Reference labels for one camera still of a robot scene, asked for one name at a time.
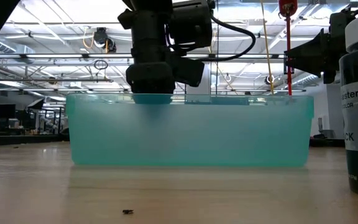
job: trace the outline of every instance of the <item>yellow string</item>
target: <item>yellow string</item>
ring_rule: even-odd
[[[264,9],[264,1],[260,0],[260,5],[262,6],[262,16],[264,19],[264,32],[265,32],[265,45],[266,45],[266,54],[267,54],[267,66],[268,66],[268,79],[270,80],[270,91],[272,95],[274,95],[274,86],[273,86],[273,78],[272,78],[272,69],[270,68],[270,55],[269,55],[269,46],[267,44],[267,32],[266,32],[266,21],[265,21],[265,9]]]
[[[88,46],[85,42],[85,35],[86,35],[86,30],[87,28],[85,27],[85,31],[84,31],[84,38],[82,39],[83,43],[84,43],[84,46],[87,48],[87,49],[91,49],[93,47],[93,41],[94,41],[94,32],[92,33],[92,43],[91,43],[91,46]]]

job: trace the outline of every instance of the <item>small debris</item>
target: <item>small debris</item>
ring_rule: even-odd
[[[124,215],[130,215],[130,214],[134,213],[133,210],[123,210],[122,212],[123,212]]]

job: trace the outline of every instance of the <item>black motor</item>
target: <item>black motor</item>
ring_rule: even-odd
[[[126,71],[133,93],[173,93],[175,82],[198,87],[204,70],[199,60],[182,58],[212,41],[214,2],[124,0],[118,20],[132,31],[134,64]]]

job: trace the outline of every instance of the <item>desk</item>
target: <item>desk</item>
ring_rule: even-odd
[[[342,148],[251,169],[75,167],[68,143],[0,146],[0,223],[34,222],[358,224],[358,195]]]

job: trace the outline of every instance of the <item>translucent plastic container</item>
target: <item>translucent plastic container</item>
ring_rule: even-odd
[[[303,166],[313,98],[71,94],[67,114],[75,164]]]

